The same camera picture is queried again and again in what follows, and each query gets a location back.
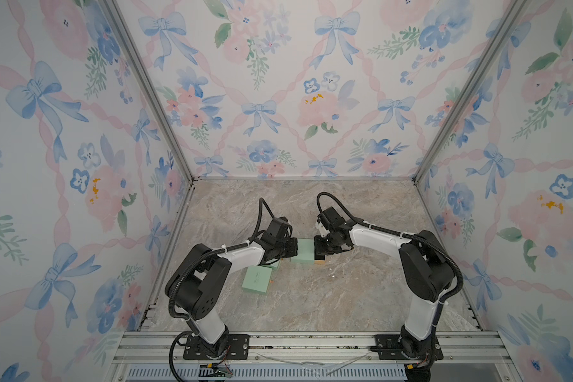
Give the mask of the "small green jewelry box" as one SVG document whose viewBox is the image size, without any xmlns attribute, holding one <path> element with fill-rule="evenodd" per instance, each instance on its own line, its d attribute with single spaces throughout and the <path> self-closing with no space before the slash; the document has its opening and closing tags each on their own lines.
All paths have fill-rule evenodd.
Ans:
<svg viewBox="0 0 573 382">
<path fill-rule="evenodd" d="M 272 277 L 272 268 L 264 266 L 248 267 L 242 289 L 256 294 L 267 294 Z"/>
</svg>

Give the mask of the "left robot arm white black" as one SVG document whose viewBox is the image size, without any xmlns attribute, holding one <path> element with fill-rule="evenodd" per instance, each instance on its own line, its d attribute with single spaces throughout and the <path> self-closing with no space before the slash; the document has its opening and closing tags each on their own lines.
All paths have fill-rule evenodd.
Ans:
<svg viewBox="0 0 573 382">
<path fill-rule="evenodd" d="M 292 233 L 290 222 L 282 216 L 242 244 L 217 249 L 195 245 L 166 284 L 170 317 L 185 321 L 207 345 L 224 342 L 229 330 L 215 305 L 228 276 L 295 256 L 297 239 Z"/>
</svg>

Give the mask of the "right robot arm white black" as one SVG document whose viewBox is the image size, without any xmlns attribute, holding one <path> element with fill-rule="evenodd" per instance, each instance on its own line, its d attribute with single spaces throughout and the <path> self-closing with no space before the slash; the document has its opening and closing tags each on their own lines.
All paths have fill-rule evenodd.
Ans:
<svg viewBox="0 0 573 382">
<path fill-rule="evenodd" d="M 345 219 L 329 207 L 318 215 L 315 253 L 329 256 L 368 248 L 399 258 L 412 302 L 401 327 L 398 350 L 419 360 L 420 368 L 436 360 L 437 326 L 448 299 L 463 289 L 463 274 L 436 236 L 423 230 L 397 232 L 350 216 Z"/>
</svg>

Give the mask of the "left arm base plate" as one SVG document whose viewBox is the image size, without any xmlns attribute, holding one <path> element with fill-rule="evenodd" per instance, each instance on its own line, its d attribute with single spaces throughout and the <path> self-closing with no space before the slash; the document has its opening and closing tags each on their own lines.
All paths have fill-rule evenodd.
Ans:
<svg viewBox="0 0 573 382">
<path fill-rule="evenodd" d="M 216 343 L 206 342 L 201 336 L 189 337 L 183 359 L 186 361 L 246 361 L 251 337 L 247 334 L 224 334 Z"/>
</svg>

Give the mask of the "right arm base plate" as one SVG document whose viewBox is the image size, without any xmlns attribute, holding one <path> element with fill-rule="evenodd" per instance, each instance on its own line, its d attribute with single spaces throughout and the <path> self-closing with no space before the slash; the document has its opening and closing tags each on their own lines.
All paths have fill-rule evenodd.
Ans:
<svg viewBox="0 0 573 382">
<path fill-rule="evenodd" d="M 437 337 L 418 341 L 414 337 L 401 334 L 377 334 L 375 344 L 369 348 L 384 361 L 427 361 L 433 356 L 434 361 L 444 359 Z"/>
</svg>

